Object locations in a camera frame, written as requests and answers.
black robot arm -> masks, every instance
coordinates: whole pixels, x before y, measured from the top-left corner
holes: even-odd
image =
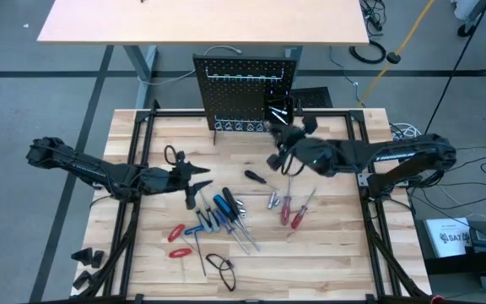
[[[419,173],[436,170],[425,182],[437,181],[445,170],[456,162],[456,151],[449,141],[436,134],[417,138],[367,144],[359,140],[324,140],[307,138],[305,135],[317,128],[316,119],[306,117],[304,127],[272,126],[278,155],[271,155],[267,163],[273,170],[283,167],[292,158],[299,160],[322,176],[335,176],[337,173],[360,173],[371,163],[384,160],[401,160],[402,164],[387,173],[371,174],[367,178],[369,195],[379,198],[388,195],[399,182],[421,182]]]
[[[76,152],[59,138],[44,137],[33,140],[26,158],[32,166],[44,169],[62,168],[90,186],[100,184],[113,198],[130,203],[139,199],[141,195],[183,190],[186,194],[186,208],[194,209],[196,206],[194,195],[212,181],[199,182],[192,186],[189,185],[189,181],[193,174],[209,172],[209,169],[185,162],[185,153],[183,151],[176,153],[171,146],[165,149],[167,160],[166,153],[169,149],[175,157],[175,162],[170,163],[174,166],[171,171],[157,167],[111,164]]]

wooden table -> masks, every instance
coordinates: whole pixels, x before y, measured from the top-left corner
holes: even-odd
[[[135,110],[115,112],[104,160],[126,162],[135,114]],[[366,109],[364,115],[370,142],[392,138],[384,109]],[[318,124],[313,136],[348,138],[343,118],[319,117]],[[168,258],[168,252],[187,245],[181,239],[168,243],[166,238],[178,224],[197,225],[196,215],[186,210],[183,192],[143,197],[128,291],[130,298],[143,293],[146,299],[357,300],[364,299],[366,293],[375,293],[354,174],[325,178],[307,168],[295,177],[292,219],[312,189],[317,187],[317,191],[300,228],[294,231],[280,225],[279,207],[267,209],[271,189],[243,175],[243,170],[253,170],[283,189],[280,194],[284,195],[287,178],[266,165],[266,158],[274,152],[273,140],[268,134],[218,133],[213,146],[213,132],[208,130],[205,117],[156,117],[148,158],[150,166],[170,169],[163,156],[167,144],[184,150],[187,160],[194,165],[211,169],[192,179],[192,182],[214,180],[203,190],[207,198],[221,193],[222,187],[228,187],[236,198],[245,202],[246,225],[262,250],[258,252],[253,248],[240,232],[241,240],[251,251],[250,256],[225,231],[200,233],[203,256],[214,252],[234,264],[237,289],[228,292],[218,271],[207,263],[208,277],[204,277],[196,253],[183,258],[183,274],[181,261]],[[376,170],[389,170],[396,164],[396,161],[381,162],[376,164]],[[106,192],[98,191],[94,198],[105,195]],[[393,197],[408,203],[403,190],[395,190]],[[203,206],[199,196],[197,205]],[[83,247],[110,251],[117,207],[117,201],[107,199],[91,209]],[[395,257],[416,284],[430,293],[411,213],[391,202],[385,202],[384,207]],[[116,268],[115,286],[121,281],[122,260],[120,258]],[[381,256],[380,260],[386,291],[391,294],[386,264]],[[95,271],[80,264],[77,276],[84,269]]]
[[[359,0],[56,0],[39,42],[123,45],[138,77],[151,82],[158,44],[302,45],[369,43]],[[138,45],[151,46],[144,56]],[[151,86],[140,84],[137,108]]]

black pegboard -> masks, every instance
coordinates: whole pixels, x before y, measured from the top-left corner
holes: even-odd
[[[215,129],[217,119],[245,122],[237,131],[255,132],[270,101],[275,106],[282,100],[289,102],[295,60],[195,55],[193,61],[210,130]],[[252,129],[247,128],[250,122]]]

floor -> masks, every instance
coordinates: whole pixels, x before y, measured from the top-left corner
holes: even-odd
[[[132,71],[121,47],[116,46],[112,53],[111,47],[105,46],[50,46],[35,41],[52,3],[0,2],[0,303],[29,300],[60,197],[73,184],[63,171],[28,166],[28,145],[33,138],[57,136],[72,146],[83,144],[88,154],[101,156],[113,110],[134,107],[138,90],[131,73],[126,74],[130,77],[114,77],[121,74],[98,72],[103,61],[109,72]],[[389,51],[397,48],[425,4],[424,0],[386,0],[388,21],[384,35],[377,40]],[[456,35],[462,22],[452,12],[449,1],[435,3],[403,51],[401,63],[393,67],[400,72],[381,80],[365,101],[368,107],[385,107],[391,122],[410,122],[424,130],[447,82],[446,73],[440,71],[453,69],[466,42],[466,38]],[[207,48],[161,46],[155,74],[159,77],[154,81],[191,70],[191,54],[203,53]],[[251,56],[284,53],[280,46],[242,46],[241,50]],[[214,54],[225,53],[219,50]],[[367,71],[363,74],[369,76],[351,77],[359,84],[359,95],[384,65],[357,62],[346,47],[333,48],[332,56],[344,65],[348,75]],[[327,46],[306,47],[300,69],[307,74],[316,74],[316,70],[333,70],[332,74],[338,71],[329,61]],[[456,147],[486,145],[486,76],[466,76],[486,70],[486,15],[459,69],[467,72],[451,81],[430,132],[447,137]],[[356,105],[354,87],[343,77],[327,76],[325,72],[322,76],[300,76],[294,84],[295,88],[313,86],[327,86],[334,107]],[[202,107],[193,77],[155,87],[153,98],[166,108]],[[91,117],[88,131],[85,118]],[[470,149],[459,151],[457,157],[461,163],[484,155],[486,149]],[[478,164],[472,164],[446,175],[445,181],[486,182],[486,176]],[[448,187],[447,192],[460,202],[486,197],[486,187]],[[436,204],[454,204],[439,188],[430,189],[428,194]],[[62,299],[69,294],[76,264],[69,255],[81,246],[91,198],[92,190],[76,182],[44,300]],[[444,217],[417,201],[414,205],[418,219]],[[486,214],[486,202],[470,208],[473,213]],[[458,216],[469,213],[465,209],[448,211],[449,215]],[[470,219],[482,220],[480,215]],[[468,286],[453,281],[456,279],[451,276],[431,277],[437,294],[468,293],[456,299],[486,301],[486,293],[477,292],[477,284]]]

desk leg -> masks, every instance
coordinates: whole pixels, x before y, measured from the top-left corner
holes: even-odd
[[[295,64],[295,73],[294,80],[292,81],[292,86],[295,85],[295,79],[297,76],[297,68],[300,65],[301,60],[301,53],[303,53],[303,46],[285,46],[284,47],[284,57],[295,59],[297,63]]]
[[[151,75],[155,65],[155,57],[157,56],[157,46],[150,46],[148,54],[144,58],[139,46],[123,46],[128,58],[131,60],[138,77],[142,81],[151,82]],[[138,94],[136,96],[135,108],[143,109],[148,106],[148,100],[151,95],[152,86],[140,83],[138,86]]]

